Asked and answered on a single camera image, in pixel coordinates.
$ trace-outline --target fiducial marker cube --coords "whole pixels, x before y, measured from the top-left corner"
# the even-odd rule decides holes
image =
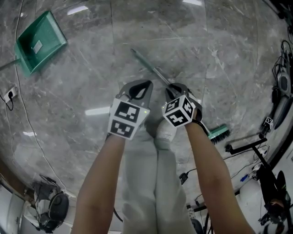
[[[191,103],[186,95],[182,95],[164,106],[163,116],[171,125],[178,128],[192,121],[194,109],[194,103]]]
[[[115,98],[110,109],[108,133],[132,140],[149,109]]]

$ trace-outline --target marble floor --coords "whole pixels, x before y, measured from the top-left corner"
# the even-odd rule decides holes
[[[134,59],[135,48],[159,66],[170,81],[182,82],[203,104],[210,128],[227,124],[231,136],[217,145],[227,157],[227,141],[258,132],[271,110],[271,69],[279,56],[286,24],[261,0],[24,0],[17,30],[24,29],[51,10],[68,45],[39,72],[26,78],[18,67],[20,89],[28,119],[38,142],[67,190],[77,194],[106,137],[107,115],[85,111],[110,106],[127,82],[149,79],[154,83],[147,121],[155,133],[165,102],[163,84]],[[14,59],[15,30],[21,0],[0,0],[0,64]],[[85,10],[75,12],[79,7]],[[0,74],[0,93],[17,78],[14,68]],[[269,157],[286,138],[293,112],[272,135]],[[4,161],[29,184],[39,173],[54,178],[28,124],[23,104],[15,99],[6,115],[0,105],[0,153]],[[177,171],[194,168],[190,144],[180,128],[172,144]],[[252,163],[247,152],[226,160],[231,176]],[[249,173],[246,167],[232,179],[235,189]],[[187,201],[201,194],[197,174],[184,184]],[[116,195],[121,211],[122,173]]]

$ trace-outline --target green dustpan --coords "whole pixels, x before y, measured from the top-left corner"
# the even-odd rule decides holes
[[[44,12],[17,39],[16,60],[0,67],[20,63],[25,76],[40,70],[67,40],[50,11]]]

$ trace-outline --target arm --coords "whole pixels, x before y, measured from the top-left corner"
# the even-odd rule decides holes
[[[90,168],[76,204],[72,234],[107,234],[125,139],[111,135]]]
[[[216,147],[198,124],[187,124],[186,130],[215,233],[254,233],[240,210],[228,168]]]

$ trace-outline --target gray pants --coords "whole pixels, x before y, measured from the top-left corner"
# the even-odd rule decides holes
[[[140,129],[125,146],[123,234],[195,234],[169,142]]]

